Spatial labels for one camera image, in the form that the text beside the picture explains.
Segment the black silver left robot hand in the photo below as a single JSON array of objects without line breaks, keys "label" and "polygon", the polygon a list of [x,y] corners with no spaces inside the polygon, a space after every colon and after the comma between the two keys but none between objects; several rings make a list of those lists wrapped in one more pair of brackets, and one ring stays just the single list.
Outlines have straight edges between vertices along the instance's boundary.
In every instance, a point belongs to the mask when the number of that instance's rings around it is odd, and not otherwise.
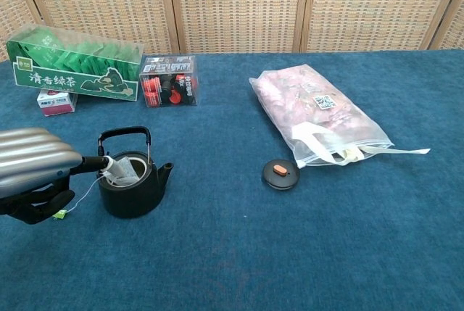
[{"label": "black silver left robot hand", "polygon": [[72,175],[104,172],[114,164],[108,156],[82,156],[45,128],[3,130],[1,214],[40,223],[73,200]]}]

